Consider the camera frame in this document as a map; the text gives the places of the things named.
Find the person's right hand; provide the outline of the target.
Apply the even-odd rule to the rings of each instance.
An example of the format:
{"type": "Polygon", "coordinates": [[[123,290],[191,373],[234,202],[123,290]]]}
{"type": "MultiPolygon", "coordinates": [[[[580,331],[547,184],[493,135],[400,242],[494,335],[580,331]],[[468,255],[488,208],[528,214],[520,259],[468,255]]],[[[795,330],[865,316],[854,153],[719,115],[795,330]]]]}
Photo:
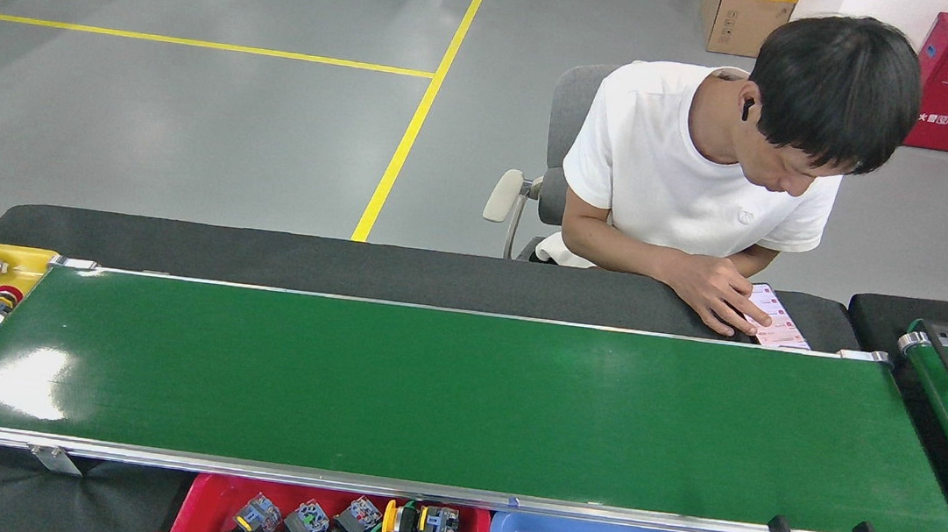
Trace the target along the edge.
{"type": "Polygon", "coordinates": [[[756,336],[773,318],[750,300],[753,284],[729,259],[683,255],[662,282],[722,336],[756,336]]]}

